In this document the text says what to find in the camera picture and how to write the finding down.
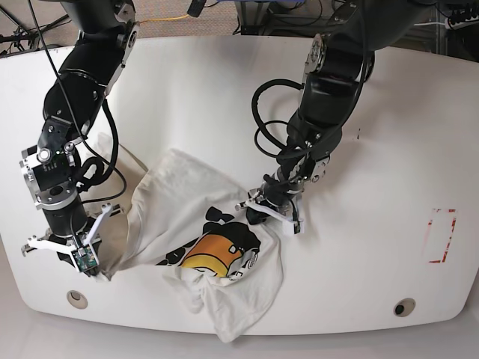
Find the white T-shirt with LeRobot print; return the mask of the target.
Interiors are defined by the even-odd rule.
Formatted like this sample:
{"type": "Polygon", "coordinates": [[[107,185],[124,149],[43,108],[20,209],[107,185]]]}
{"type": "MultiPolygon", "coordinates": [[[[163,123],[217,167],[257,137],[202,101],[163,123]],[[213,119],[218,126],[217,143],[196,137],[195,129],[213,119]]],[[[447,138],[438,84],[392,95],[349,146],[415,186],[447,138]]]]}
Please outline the white T-shirt with LeRobot print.
{"type": "Polygon", "coordinates": [[[150,167],[120,148],[120,174],[94,196],[119,192],[123,212],[100,230],[100,275],[147,265],[192,313],[202,310],[229,343],[273,305],[283,282],[280,239],[251,225],[235,206],[245,191],[182,151],[166,150],[150,167]]]}

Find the red tape rectangle marker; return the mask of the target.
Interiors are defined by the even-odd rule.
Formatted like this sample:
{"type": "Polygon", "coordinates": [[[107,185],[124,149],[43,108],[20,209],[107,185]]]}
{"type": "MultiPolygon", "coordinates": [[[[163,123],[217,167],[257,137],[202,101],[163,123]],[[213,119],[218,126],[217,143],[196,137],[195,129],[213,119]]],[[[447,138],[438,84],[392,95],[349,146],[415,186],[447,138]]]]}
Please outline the red tape rectangle marker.
{"type": "Polygon", "coordinates": [[[427,225],[423,255],[429,264],[446,261],[456,226],[456,209],[434,209],[427,225]]]}

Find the white power strip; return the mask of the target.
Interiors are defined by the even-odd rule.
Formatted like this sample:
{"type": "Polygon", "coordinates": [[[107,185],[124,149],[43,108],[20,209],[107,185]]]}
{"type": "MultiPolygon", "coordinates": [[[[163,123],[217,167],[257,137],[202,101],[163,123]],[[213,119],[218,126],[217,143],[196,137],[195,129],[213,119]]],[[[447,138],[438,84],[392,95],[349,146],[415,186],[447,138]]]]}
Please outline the white power strip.
{"type": "Polygon", "coordinates": [[[451,11],[445,20],[447,29],[458,30],[478,24],[478,3],[476,1],[465,4],[447,4],[447,8],[451,11]]]}

